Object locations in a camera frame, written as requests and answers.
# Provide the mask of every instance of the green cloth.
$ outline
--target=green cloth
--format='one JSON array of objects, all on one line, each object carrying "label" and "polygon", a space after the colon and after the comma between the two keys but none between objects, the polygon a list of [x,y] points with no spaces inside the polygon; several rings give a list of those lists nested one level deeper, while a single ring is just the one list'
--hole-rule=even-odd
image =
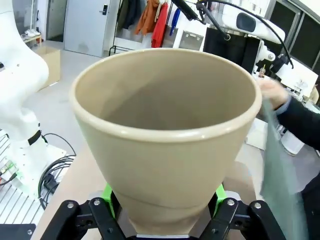
[{"label": "green cloth", "polygon": [[297,182],[292,162],[285,161],[275,126],[277,118],[268,100],[262,109],[268,122],[264,152],[264,176],[260,195],[270,207],[287,240],[308,240],[306,215],[300,193],[294,193]]},{"label": "green cloth", "polygon": [[124,27],[128,10],[129,10],[129,0],[122,0],[121,7],[118,12],[117,27],[116,27],[117,31],[120,31]]}]

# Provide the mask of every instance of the hand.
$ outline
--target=hand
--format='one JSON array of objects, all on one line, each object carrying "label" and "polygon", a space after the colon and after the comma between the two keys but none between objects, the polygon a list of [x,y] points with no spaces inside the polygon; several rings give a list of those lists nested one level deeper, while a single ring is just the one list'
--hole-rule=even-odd
[{"label": "hand", "polygon": [[289,93],[275,80],[258,79],[257,83],[261,89],[262,96],[269,99],[273,109],[285,104],[289,98]]}]

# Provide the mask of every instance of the door handle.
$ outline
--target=door handle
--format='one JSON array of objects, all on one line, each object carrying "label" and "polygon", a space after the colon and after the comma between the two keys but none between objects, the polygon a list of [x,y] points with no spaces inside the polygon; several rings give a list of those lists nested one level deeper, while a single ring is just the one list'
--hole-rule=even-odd
[{"label": "door handle", "polygon": [[99,11],[99,12],[102,13],[102,15],[107,15],[107,11],[108,11],[108,5],[104,4],[103,5],[103,10]]}]

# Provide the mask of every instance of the beige bucket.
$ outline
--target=beige bucket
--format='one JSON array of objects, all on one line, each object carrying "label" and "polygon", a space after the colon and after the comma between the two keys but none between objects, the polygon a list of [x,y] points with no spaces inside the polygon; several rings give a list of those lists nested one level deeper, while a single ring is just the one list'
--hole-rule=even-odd
[{"label": "beige bucket", "polygon": [[97,62],[76,79],[70,98],[134,228],[157,235],[189,233],[262,102],[254,79],[238,65],[169,48]]}]

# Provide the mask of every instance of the bolt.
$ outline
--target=bolt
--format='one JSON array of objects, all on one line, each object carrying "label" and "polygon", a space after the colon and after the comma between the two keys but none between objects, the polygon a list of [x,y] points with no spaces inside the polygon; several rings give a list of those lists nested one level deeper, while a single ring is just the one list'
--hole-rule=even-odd
[{"label": "bolt", "polygon": [[95,201],[93,202],[93,204],[96,205],[96,206],[98,206],[98,205],[100,204],[100,201],[99,201],[99,200],[95,200]]},{"label": "bolt", "polygon": [[70,203],[67,205],[68,209],[72,209],[74,206],[75,206],[75,205],[74,205],[72,202],[70,202]]},{"label": "bolt", "polygon": [[235,205],[235,201],[233,201],[232,199],[229,199],[226,203],[227,203],[229,206]]},{"label": "bolt", "polygon": [[255,207],[256,209],[260,209],[260,208],[261,208],[261,204],[258,203],[258,202],[256,202],[256,203],[254,204],[254,207]]}]

